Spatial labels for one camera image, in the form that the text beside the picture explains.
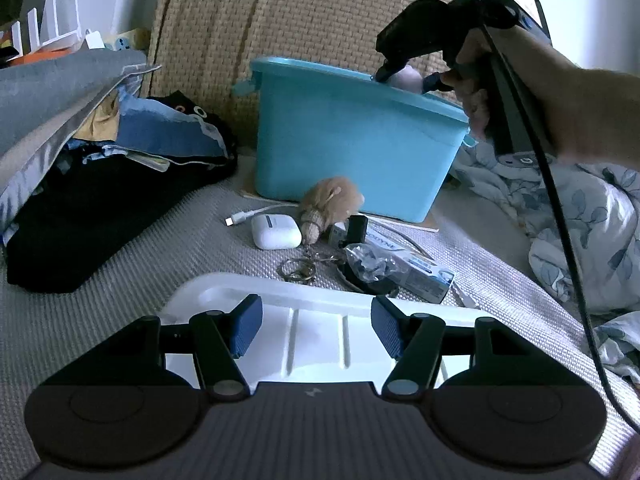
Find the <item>clear plastic wrapper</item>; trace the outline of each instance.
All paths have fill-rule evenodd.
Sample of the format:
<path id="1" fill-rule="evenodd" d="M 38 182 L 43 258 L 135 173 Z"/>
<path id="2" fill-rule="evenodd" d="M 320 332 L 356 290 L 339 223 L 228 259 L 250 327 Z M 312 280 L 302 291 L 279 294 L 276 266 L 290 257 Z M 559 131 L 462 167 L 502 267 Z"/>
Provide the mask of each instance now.
<path id="1" fill-rule="evenodd" d="M 401 277 L 408 274 L 409 265 L 387 251 L 369 244 L 351 244 L 344 248 L 347 261 L 354 274 L 365 283 L 373 283 L 391 278 L 401 282 Z"/>

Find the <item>black cable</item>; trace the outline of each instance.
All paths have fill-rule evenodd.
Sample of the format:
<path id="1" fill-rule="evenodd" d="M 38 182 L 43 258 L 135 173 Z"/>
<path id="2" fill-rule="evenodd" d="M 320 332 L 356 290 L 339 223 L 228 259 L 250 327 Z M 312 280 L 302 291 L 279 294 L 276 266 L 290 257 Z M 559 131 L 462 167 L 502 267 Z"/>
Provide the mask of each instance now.
<path id="1" fill-rule="evenodd" d="M 602 360 L 600 359 L 600 354 L 598 353 L 598 348 L 596 346 L 596 342 L 593 336 L 593 326 L 591 325 L 591 318 L 587 312 L 586 301 L 584 299 L 584 291 L 582 289 L 582 280 L 580 278 L 580 271 L 578 270 L 578 264 L 575 258 L 574 248 L 571 244 L 571 237 L 569 236 L 569 229 L 567 228 L 566 221 L 564 220 L 564 213 L 562 212 L 562 205 L 560 203 L 560 198 L 558 196 L 558 190 L 556 189 L 556 184 L 554 182 L 553 176 L 551 175 L 551 168 L 549 168 L 548 161 L 546 160 L 545 152 L 542 149 L 542 145 L 538 140 L 535 132 L 533 131 L 533 126 L 529 120 L 529 117 L 524 109 L 524 104 L 522 103 L 522 99 L 518 94 L 515 81 L 513 79 L 513 74 L 507 64 L 507 60 L 504 59 L 503 54 L 498 50 L 495 46 L 494 39 L 491 37 L 491 34 L 486 28 L 486 25 L 481 22 L 480 29 L 484 34 L 487 42 L 489 43 L 489 47 L 493 54 L 495 54 L 504 69 L 505 76 L 507 79 L 507 83 L 509 85 L 510 91 L 513 94 L 513 98 L 518 106 L 518 111 L 522 116 L 524 126 L 527 130 L 527 135 L 531 141 L 531 145 L 533 146 L 533 151 L 536 154 L 536 158 L 538 159 L 538 166 L 540 167 L 540 173 L 542 174 L 542 180 L 546 186 L 546 192 L 549 195 L 549 202 L 551 204 L 551 211 L 554 214 L 556 219 L 556 224 L 558 226 L 558 233 L 560 235 L 560 241 L 562 242 L 562 249 L 564 250 L 564 257 L 566 259 L 566 266 L 569 269 L 569 275 L 571 276 L 572 283 L 574 285 L 574 295 L 576 299 L 576 303 L 578 305 L 578 311 L 580 312 L 580 319 L 582 321 L 582 327 L 584 329 L 584 335 L 587 338 L 587 345 L 589 346 L 589 351 L 591 352 L 591 358 L 593 359 L 593 364 L 596 367 L 596 371 L 598 373 L 598 377 L 600 378 L 600 383 L 604 389 L 604 393 L 609 399 L 609 402 L 612 404 L 614 409 L 618 412 L 618 414 L 622 417 L 622 419 L 638 434 L 640 434 L 640 427 L 638 424 L 634 422 L 631 416 L 626 412 L 626 410 L 620 405 L 618 399 L 611 389 L 611 384 L 609 383 L 609 378 L 607 377 L 607 373 L 605 371 L 604 366 L 602 365 Z"/>

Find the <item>blue gripper pad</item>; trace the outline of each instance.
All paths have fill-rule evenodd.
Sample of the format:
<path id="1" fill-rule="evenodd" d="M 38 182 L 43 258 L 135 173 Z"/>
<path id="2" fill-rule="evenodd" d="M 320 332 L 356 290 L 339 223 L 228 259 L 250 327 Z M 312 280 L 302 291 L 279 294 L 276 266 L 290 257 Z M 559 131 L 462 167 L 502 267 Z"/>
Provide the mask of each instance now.
<path id="1" fill-rule="evenodd" d="M 262 298 L 249 294 L 229 313 L 229 352 L 242 357 L 262 325 Z"/>
<path id="2" fill-rule="evenodd" d="M 393 359 L 401 358 L 406 348 L 402 325 L 408 319 L 386 296 L 376 296 L 371 301 L 371 326 Z"/>

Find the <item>wicker headboard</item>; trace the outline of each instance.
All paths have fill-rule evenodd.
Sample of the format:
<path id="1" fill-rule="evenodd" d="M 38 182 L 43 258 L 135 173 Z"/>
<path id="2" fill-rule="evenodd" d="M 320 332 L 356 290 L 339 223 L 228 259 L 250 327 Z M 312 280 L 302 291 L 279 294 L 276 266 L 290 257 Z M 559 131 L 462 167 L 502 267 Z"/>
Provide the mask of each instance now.
<path id="1" fill-rule="evenodd" d="M 383 60 L 377 33 L 412 1 L 158 0 L 149 58 L 163 69 L 145 81 L 143 95 L 181 90 L 254 146 L 257 98 L 231 95 L 252 59 L 295 57 L 374 73 Z M 445 69 L 435 54 L 414 66 Z"/>

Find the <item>teal plastic bin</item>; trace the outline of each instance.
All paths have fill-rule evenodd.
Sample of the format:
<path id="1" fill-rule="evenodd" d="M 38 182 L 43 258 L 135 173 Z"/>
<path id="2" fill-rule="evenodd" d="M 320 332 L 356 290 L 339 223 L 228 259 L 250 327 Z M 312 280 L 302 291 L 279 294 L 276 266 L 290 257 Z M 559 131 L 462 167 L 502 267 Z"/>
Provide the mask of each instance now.
<path id="1" fill-rule="evenodd" d="M 366 212 L 421 222 L 468 131 L 461 108 L 371 76 L 281 57 L 255 59 L 236 93 L 260 91 L 256 191 L 299 201 L 346 176 Z"/>

